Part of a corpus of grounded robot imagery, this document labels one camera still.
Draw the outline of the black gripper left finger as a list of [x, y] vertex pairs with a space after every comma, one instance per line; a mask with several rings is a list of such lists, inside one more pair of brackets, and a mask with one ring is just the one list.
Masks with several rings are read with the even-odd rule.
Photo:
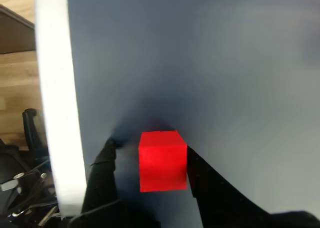
[[127, 208], [118, 197], [114, 176], [117, 147], [109, 138], [90, 166], [81, 213], [71, 218], [67, 227], [130, 227]]

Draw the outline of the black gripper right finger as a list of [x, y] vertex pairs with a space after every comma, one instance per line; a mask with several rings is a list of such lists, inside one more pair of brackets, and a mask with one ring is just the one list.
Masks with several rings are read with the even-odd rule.
[[269, 213], [246, 198], [190, 147], [187, 175], [203, 227], [271, 226]]

